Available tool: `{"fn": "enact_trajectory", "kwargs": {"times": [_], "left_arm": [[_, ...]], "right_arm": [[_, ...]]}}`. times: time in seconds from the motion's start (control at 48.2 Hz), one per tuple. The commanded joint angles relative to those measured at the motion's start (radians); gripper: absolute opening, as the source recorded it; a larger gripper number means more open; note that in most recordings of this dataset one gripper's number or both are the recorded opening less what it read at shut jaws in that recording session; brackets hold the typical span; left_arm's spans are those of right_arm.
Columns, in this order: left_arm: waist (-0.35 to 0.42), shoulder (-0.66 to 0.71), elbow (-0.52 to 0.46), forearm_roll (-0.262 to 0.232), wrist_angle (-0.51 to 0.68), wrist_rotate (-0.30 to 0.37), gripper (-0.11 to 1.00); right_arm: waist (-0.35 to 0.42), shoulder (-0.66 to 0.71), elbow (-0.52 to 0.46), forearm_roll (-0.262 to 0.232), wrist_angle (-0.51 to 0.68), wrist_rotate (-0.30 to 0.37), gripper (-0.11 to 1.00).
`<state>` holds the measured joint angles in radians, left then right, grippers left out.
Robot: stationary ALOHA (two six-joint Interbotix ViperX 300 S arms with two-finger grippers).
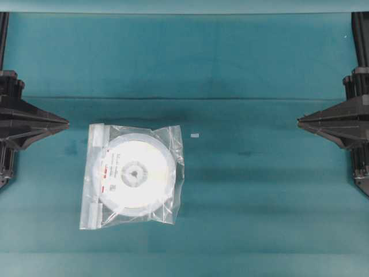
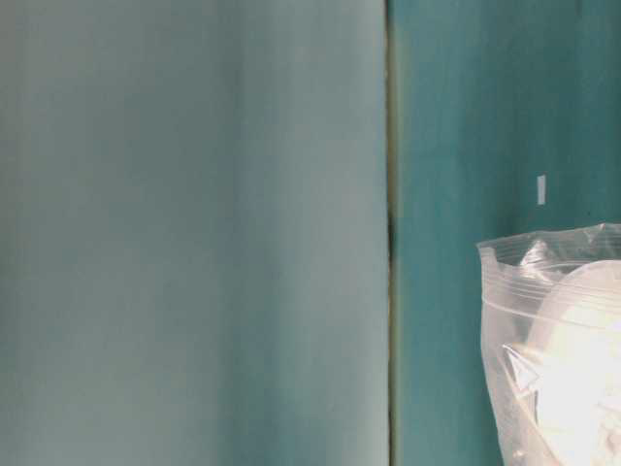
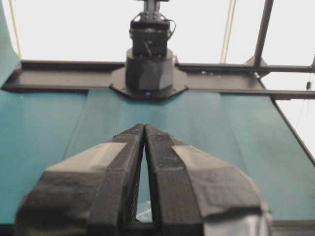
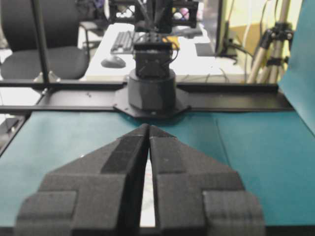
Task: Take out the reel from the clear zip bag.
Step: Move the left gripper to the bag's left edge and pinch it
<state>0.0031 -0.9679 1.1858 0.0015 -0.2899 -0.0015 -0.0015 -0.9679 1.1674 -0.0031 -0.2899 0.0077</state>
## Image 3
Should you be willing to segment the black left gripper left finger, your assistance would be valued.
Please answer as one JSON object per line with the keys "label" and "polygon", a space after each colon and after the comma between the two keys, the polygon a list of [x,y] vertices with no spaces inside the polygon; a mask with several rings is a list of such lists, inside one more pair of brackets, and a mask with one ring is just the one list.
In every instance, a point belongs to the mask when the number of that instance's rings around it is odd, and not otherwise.
{"label": "black left gripper left finger", "polygon": [[47,168],[22,199],[17,236],[116,236],[135,221],[144,126]]}

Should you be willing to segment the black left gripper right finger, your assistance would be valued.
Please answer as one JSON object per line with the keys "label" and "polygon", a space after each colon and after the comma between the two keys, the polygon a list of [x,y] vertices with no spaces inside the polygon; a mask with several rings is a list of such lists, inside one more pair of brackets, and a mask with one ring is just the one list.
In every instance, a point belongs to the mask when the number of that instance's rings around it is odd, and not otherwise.
{"label": "black left gripper right finger", "polygon": [[153,220],[164,236],[270,236],[272,216],[238,167],[145,125]]}

